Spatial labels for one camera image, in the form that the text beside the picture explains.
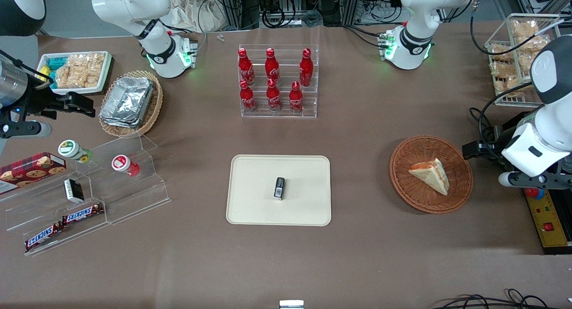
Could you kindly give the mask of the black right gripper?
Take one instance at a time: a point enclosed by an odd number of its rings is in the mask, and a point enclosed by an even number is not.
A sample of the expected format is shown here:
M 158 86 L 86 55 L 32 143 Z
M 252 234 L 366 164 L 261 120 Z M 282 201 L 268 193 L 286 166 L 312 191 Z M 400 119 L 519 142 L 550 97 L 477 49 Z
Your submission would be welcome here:
M 54 120 L 57 112 L 80 113 L 91 118 L 96 115 L 92 99 L 78 93 L 68 93 L 66 108 L 63 98 L 53 93 L 51 87 L 27 87 L 21 100 L 20 121 L 25 121 L 31 114 L 42 115 L 44 111 L 48 111 L 47 117 Z

